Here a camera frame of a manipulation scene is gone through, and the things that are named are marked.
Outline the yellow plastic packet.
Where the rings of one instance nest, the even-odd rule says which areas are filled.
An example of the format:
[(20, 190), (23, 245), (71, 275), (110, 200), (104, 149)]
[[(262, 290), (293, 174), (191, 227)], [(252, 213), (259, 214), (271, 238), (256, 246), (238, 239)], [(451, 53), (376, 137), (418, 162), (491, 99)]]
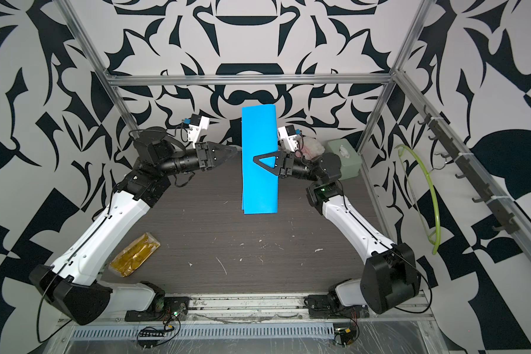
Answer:
[(109, 264), (109, 270), (119, 277), (132, 275), (159, 247), (161, 243), (149, 232), (130, 243)]

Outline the blue rectangular paper sheet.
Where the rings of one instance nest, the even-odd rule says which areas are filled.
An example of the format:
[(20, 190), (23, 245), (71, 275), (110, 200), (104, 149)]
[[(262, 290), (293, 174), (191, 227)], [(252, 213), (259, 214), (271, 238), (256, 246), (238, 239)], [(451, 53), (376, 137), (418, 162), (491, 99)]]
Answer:
[(242, 109), (243, 212), (272, 214), (278, 210), (278, 176), (274, 168), (278, 152), (274, 105)]

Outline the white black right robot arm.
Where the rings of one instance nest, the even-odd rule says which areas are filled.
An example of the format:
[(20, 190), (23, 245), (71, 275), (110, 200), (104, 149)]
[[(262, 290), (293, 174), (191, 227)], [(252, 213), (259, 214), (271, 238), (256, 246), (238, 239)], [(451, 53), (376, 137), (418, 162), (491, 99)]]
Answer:
[(339, 181), (342, 162), (338, 155), (323, 153), (308, 161), (277, 151), (255, 156), (253, 162), (278, 177), (310, 181), (309, 205), (336, 226), (364, 262), (361, 278), (332, 286), (326, 296), (311, 304), (311, 310), (336, 314), (366, 305), (383, 314), (418, 295), (422, 277), (413, 250), (381, 234), (351, 204)]

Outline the white plush toy pink shirt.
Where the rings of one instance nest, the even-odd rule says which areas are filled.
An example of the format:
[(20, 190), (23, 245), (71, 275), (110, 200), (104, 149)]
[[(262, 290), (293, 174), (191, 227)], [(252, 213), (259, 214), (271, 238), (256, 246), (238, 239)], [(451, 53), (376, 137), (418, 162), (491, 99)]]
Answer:
[(300, 150), (302, 151), (304, 158), (307, 160), (312, 160), (317, 156), (323, 155), (325, 152), (323, 144), (313, 137), (303, 137), (300, 145)]

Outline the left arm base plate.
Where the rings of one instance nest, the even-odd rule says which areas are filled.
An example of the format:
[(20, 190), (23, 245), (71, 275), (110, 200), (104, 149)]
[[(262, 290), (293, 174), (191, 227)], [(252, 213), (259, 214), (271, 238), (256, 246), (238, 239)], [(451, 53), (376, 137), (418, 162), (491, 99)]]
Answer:
[(125, 322), (162, 322), (172, 315), (180, 319), (188, 313), (191, 298), (188, 296), (167, 296), (156, 294), (146, 309), (127, 311)]

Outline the black connector board left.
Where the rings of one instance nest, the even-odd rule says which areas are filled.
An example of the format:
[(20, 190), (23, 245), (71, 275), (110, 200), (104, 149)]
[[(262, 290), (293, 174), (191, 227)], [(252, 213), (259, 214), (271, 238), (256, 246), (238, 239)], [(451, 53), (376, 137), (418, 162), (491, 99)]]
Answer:
[(158, 329), (155, 327), (144, 327), (136, 335), (136, 344), (142, 349), (152, 349), (168, 343), (176, 335), (176, 327), (164, 327)]

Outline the green tissue box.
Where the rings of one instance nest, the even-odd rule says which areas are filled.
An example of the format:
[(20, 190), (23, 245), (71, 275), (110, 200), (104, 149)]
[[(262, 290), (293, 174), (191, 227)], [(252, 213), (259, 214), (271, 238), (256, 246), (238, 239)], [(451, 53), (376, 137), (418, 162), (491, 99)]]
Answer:
[(355, 178), (359, 175), (362, 158), (348, 140), (330, 140), (326, 144), (326, 150), (336, 154), (342, 163), (340, 180)]

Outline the black connector board right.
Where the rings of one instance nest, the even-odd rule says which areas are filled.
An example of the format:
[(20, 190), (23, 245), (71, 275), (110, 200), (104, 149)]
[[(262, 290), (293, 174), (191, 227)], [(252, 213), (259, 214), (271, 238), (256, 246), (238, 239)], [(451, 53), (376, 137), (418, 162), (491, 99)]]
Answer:
[(357, 338), (358, 330), (350, 327), (338, 327), (335, 329), (333, 342), (335, 345), (346, 348), (352, 345)]

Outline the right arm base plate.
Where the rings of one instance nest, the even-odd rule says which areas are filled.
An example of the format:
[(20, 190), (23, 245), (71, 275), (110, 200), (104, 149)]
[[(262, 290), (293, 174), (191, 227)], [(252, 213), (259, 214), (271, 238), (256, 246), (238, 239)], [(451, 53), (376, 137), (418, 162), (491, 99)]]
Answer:
[(304, 305), (312, 319), (367, 319), (370, 317), (370, 311), (366, 305), (344, 307), (335, 296), (330, 294), (306, 296)]

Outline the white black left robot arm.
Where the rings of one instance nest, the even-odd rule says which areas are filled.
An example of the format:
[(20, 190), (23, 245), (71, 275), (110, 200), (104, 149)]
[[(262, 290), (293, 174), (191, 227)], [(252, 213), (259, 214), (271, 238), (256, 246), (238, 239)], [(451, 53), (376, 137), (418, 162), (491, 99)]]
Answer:
[(79, 325), (119, 311), (162, 314), (165, 292), (160, 287), (104, 283), (98, 274), (132, 226), (170, 187), (170, 176), (210, 171), (237, 154), (236, 147), (213, 142), (187, 148), (162, 127), (141, 130), (134, 147), (139, 157), (115, 185), (106, 209), (52, 265), (37, 265), (29, 276), (44, 301)]

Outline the black wall hook rack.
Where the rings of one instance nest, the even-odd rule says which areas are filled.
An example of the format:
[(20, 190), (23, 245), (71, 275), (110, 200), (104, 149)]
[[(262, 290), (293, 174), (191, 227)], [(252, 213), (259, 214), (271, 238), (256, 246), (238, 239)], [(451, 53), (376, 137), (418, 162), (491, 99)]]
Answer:
[(494, 180), (476, 156), (452, 131), (443, 117), (432, 116), (430, 112), (427, 112), (427, 106), (423, 106), (423, 112), (424, 118), (420, 125), (427, 125), (433, 134), (429, 139), (438, 141), (445, 148), (445, 153), (440, 153), (440, 155), (445, 159), (451, 159), (457, 166), (460, 173), (455, 177), (467, 180), (476, 191), (478, 196), (473, 197), (472, 202), (485, 204), (491, 211), (499, 224), (493, 227), (493, 231), (506, 231), (510, 235), (520, 231), (521, 227), (516, 221), (515, 214), (505, 205), (509, 197), (494, 186)]

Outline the black connector board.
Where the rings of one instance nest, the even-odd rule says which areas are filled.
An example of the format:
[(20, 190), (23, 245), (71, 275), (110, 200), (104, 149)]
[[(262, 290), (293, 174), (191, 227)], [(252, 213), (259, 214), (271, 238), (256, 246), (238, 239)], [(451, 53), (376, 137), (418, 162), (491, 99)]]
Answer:
[(168, 343), (176, 335), (176, 327), (164, 327), (158, 329), (155, 327), (144, 327), (136, 335), (136, 344), (142, 349), (152, 349)]
[(352, 345), (357, 338), (358, 330), (350, 327), (338, 327), (335, 329), (333, 342), (335, 345), (346, 348)]

